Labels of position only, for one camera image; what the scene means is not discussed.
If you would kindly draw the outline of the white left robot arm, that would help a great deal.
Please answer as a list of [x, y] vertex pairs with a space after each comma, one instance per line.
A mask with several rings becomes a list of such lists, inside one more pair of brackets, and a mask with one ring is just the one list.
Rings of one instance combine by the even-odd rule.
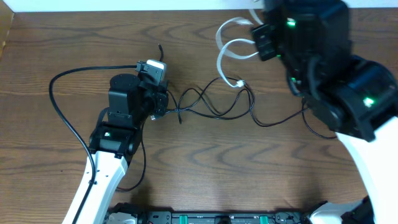
[[156, 60], [137, 62], [136, 74], [110, 80], [109, 107], [89, 138], [85, 173], [64, 223], [103, 223], [112, 196], [142, 142], [142, 126], [165, 115], [169, 96], [167, 66]]

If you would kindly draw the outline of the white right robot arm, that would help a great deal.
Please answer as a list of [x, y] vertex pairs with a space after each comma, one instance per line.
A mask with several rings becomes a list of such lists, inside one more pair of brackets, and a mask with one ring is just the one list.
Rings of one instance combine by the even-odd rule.
[[352, 209], [326, 203], [309, 220], [396, 223], [397, 80], [385, 66], [352, 53], [343, 1], [265, 1], [263, 15], [252, 30], [261, 60], [281, 60], [292, 94], [345, 145], [368, 192]]

